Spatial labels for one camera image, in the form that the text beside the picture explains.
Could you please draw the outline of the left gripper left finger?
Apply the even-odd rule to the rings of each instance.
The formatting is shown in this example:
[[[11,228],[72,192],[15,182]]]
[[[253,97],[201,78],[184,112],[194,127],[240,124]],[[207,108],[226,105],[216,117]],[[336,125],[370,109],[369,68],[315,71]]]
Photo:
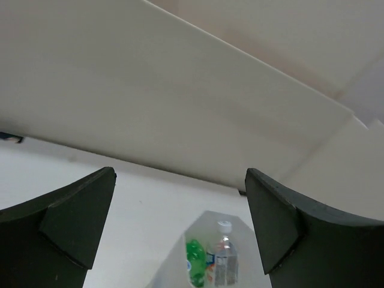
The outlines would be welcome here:
[[[1,210],[1,287],[83,287],[116,184],[104,167]]]

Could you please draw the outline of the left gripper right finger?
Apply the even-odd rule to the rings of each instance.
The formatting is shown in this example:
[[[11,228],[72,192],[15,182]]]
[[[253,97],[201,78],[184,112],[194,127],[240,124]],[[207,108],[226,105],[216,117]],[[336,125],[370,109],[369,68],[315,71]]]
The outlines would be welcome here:
[[[250,168],[245,189],[273,287],[382,287],[383,222],[347,213]]]

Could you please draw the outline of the clear bottle white orange label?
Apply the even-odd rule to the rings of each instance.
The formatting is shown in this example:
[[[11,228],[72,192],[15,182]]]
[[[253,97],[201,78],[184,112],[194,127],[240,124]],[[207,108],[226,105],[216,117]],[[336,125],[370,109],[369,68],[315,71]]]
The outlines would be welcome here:
[[[238,287],[238,251],[233,243],[232,223],[218,221],[217,231],[206,247],[206,286]]]

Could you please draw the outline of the green plastic bottle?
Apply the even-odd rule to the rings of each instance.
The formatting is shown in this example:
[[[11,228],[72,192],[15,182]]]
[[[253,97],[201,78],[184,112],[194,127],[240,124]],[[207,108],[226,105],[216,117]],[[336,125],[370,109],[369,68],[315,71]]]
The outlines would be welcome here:
[[[187,260],[192,264],[189,273],[190,283],[194,287],[203,287],[205,283],[206,252],[201,243],[196,239],[191,239],[186,243]]]

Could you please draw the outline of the clear bottle blue label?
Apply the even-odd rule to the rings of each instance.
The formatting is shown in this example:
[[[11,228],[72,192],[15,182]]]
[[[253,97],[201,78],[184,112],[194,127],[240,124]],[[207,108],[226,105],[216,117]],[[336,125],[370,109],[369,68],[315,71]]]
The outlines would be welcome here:
[[[192,270],[192,264],[191,264],[191,262],[189,260],[187,260],[187,271],[188,271],[188,273],[190,273],[191,270]]]

